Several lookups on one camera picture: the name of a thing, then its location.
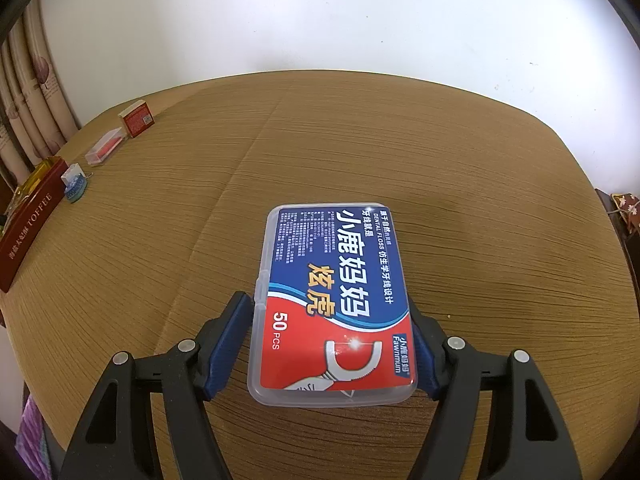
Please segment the pink beige cube box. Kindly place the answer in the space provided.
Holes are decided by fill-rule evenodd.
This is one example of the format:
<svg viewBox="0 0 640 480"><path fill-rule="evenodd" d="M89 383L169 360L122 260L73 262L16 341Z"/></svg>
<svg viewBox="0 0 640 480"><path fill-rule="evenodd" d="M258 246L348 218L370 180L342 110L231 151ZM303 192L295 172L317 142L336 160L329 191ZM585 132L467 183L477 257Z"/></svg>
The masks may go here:
<svg viewBox="0 0 640 480"><path fill-rule="evenodd" d="M145 100L137 100L122 110L118 117L122 128L131 139L140 136L155 124L154 116Z"/></svg>

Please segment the red gold metal tin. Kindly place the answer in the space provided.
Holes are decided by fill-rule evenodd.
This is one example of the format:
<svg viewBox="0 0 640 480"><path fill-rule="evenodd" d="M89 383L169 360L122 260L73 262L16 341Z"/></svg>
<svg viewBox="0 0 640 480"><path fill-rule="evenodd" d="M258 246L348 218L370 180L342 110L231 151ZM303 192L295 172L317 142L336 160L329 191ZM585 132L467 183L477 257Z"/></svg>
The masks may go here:
<svg viewBox="0 0 640 480"><path fill-rule="evenodd" d="M2 292L9 291L29 247L62 200L65 190L62 174L67 169L62 157L47 157L16 189L1 234Z"/></svg>

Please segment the black white zigzag cube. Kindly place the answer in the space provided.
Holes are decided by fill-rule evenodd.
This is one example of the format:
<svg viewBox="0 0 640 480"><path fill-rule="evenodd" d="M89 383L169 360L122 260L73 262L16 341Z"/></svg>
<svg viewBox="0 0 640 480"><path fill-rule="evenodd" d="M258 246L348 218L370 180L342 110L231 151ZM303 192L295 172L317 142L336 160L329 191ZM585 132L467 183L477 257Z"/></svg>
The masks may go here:
<svg viewBox="0 0 640 480"><path fill-rule="evenodd" d="M64 174L62 174L61 180L64 183L64 185L66 186L66 188L68 188L78 178L85 178L85 177L86 177L86 175L84 173L84 170L82 170L81 166L77 162L74 162L73 164L68 166L68 168L65 170Z"/></svg>

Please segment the small blue round container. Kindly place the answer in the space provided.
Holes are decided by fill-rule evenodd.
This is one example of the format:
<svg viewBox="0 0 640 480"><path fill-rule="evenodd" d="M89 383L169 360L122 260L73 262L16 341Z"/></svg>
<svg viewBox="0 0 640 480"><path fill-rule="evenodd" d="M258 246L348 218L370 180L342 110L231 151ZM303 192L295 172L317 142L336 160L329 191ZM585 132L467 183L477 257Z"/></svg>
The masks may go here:
<svg viewBox="0 0 640 480"><path fill-rule="evenodd" d="M88 181L78 176L65 187L65 197L71 204L78 202L86 192Z"/></svg>

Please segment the blue red dental floss box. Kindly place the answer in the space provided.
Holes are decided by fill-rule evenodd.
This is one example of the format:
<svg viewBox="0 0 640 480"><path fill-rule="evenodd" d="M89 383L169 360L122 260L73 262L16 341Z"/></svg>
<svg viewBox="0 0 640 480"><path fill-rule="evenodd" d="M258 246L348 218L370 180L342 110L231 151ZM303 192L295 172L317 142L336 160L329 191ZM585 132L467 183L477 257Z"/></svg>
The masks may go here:
<svg viewBox="0 0 640 480"><path fill-rule="evenodd" d="M396 404L418 373L390 210L294 204L268 214L247 389L278 408Z"/></svg>

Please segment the beige patterned curtain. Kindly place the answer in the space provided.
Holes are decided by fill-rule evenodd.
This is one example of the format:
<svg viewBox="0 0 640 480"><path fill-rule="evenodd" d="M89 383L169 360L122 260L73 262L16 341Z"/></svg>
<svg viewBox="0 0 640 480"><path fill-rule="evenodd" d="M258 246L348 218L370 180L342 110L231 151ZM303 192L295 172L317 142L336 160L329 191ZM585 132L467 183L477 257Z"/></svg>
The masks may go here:
<svg viewBox="0 0 640 480"><path fill-rule="evenodd" d="M76 133L44 33L40 0L32 0L1 40L1 163L22 184Z"/></svg>

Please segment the clear box with red packet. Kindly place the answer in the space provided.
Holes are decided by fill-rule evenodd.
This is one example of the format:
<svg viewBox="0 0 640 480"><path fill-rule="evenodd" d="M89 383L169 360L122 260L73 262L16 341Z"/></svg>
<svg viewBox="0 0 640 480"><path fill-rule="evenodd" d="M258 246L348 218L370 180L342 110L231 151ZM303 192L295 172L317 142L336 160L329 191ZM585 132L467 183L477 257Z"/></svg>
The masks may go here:
<svg viewBox="0 0 640 480"><path fill-rule="evenodd" d="M86 163L91 167L103 164L126 139L127 135L122 127L107 131L85 154Z"/></svg>

